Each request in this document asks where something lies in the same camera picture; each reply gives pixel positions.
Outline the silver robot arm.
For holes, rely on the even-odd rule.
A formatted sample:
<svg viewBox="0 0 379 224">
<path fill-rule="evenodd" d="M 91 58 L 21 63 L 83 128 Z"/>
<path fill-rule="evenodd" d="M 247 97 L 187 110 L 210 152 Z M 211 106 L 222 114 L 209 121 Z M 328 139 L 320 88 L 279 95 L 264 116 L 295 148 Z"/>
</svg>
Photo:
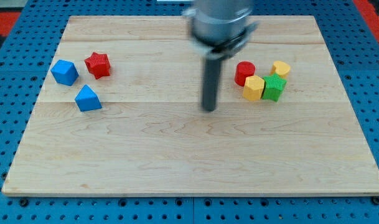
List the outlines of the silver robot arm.
<svg viewBox="0 0 379 224">
<path fill-rule="evenodd" d="M 198 0 L 182 15 L 196 51 L 208 60 L 233 57 L 249 41 L 259 22 L 251 22 L 253 1 Z"/>
</svg>

